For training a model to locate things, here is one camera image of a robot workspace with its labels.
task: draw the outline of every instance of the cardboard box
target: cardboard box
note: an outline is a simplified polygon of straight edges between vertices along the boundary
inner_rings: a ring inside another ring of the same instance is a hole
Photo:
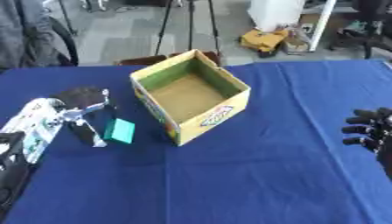
[[[183,145],[226,121],[248,104],[250,87],[198,50],[130,75],[136,96]]]

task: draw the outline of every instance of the robotic hand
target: robotic hand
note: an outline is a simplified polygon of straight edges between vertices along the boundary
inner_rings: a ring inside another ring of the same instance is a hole
[[[379,108],[377,111],[356,109],[356,117],[346,119],[352,126],[344,127],[345,134],[362,134],[365,136],[346,138],[343,144],[361,144],[372,151],[392,178],[392,109]]]

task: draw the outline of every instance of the floor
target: floor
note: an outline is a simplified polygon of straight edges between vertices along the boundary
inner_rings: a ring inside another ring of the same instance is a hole
[[[111,0],[108,11],[88,13],[81,8],[79,0],[65,0],[74,28],[78,31],[76,42],[82,66],[113,65],[115,61],[151,56],[158,42],[158,32],[165,15],[164,8],[137,7],[134,10],[116,12],[122,6],[120,0]],[[215,16],[220,31],[220,49],[223,53],[223,65],[241,65],[255,61],[272,60],[348,60],[360,59],[360,49],[340,49],[331,52],[321,43],[316,52],[303,56],[287,55],[280,52],[271,59],[260,59],[249,49],[242,48],[236,40],[249,31],[253,23],[247,9],[249,0],[213,0]],[[198,0],[195,12],[194,48],[211,51],[214,49],[211,22],[207,0]],[[60,7],[56,2],[48,5],[52,15],[61,18]],[[188,10],[175,7],[167,25],[164,42],[160,53],[179,53],[187,49]],[[376,58],[390,58],[392,55],[383,51],[375,54]]]

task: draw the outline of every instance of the blue tablecloth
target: blue tablecloth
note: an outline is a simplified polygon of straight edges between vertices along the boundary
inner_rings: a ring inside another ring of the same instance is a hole
[[[0,124],[29,100],[110,88],[136,124],[132,145],[89,148],[63,129],[6,223],[392,223],[392,185],[374,155],[344,146],[353,109],[392,107],[380,61],[230,66],[248,108],[183,147],[136,99],[134,66],[37,68],[0,77]]]

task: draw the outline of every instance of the green block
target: green block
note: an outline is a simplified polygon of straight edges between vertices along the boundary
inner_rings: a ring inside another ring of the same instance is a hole
[[[116,118],[108,124],[103,139],[131,144],[135,133],[135,124]]]

